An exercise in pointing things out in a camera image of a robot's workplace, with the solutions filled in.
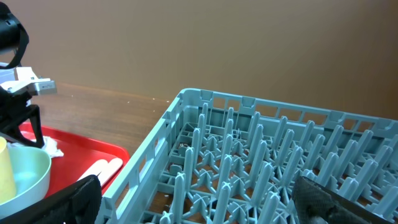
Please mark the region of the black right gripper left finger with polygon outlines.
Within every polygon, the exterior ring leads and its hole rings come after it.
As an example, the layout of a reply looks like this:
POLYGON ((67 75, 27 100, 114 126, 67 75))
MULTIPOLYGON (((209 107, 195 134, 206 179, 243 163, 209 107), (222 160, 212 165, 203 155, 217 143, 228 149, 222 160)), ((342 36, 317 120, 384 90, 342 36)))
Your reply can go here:
POLYGON ((89 175, 63 190, 1 219, 1 224, 94 223, 101 205, 101 184, 89 175))

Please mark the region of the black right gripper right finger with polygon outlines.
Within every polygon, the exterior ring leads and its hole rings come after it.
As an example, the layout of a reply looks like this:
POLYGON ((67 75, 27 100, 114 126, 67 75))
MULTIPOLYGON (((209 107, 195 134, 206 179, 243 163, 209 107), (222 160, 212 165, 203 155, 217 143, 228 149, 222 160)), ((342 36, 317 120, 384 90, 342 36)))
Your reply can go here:
POLYGON ((300 224, 372 224, 388 223, 313 180, 300 176, 294 183, 292 200, 300 224))

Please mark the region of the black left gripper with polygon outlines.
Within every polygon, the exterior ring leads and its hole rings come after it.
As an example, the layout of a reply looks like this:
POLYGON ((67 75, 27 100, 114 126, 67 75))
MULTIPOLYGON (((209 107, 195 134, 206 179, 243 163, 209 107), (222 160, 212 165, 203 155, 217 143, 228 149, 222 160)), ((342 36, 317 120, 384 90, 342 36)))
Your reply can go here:
POLYGON ((41 148, 44 137, 40 121, 40 108, 37 105, 27 105, 31 99, 28 91, 9 93, 1 88, 1 136, 11 142, 25 146, 41 148), (23 136, 19 126, 29 120, 34 132, 35 141, 23 136))

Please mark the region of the green bowl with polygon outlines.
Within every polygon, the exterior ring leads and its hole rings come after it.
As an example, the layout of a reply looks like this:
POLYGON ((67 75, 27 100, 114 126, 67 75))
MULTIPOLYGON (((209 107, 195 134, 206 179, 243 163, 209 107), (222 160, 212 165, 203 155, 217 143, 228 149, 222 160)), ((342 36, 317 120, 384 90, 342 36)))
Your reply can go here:
POLYGON ((42 200, 50 183, 51 157, 36 147, 9 148, 16 196, 1 204, 1 218, 19 212, 42 200))

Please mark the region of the white napkin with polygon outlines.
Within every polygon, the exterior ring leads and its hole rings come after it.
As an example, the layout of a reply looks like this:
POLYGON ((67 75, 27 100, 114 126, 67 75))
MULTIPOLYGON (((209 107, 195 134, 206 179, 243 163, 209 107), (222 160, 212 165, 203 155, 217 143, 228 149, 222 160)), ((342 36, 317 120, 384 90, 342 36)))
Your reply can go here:
POLYGON ((63 157, 64 153, 57 147, 57 141, 50 136, 44 136, 44 146, 42 147, 51 158, 63 157))

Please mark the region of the yellow cup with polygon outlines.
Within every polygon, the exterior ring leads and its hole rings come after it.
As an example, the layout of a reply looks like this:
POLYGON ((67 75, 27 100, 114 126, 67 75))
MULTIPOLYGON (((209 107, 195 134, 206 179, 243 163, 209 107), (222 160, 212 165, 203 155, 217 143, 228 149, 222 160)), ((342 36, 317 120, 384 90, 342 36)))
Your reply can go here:
POLYGON ((12 164, 7 148, 7 141, 1 137, 1 157, 0 157, 0 194, 1 203, 16 196, 16 184, 13 176, 12 164))

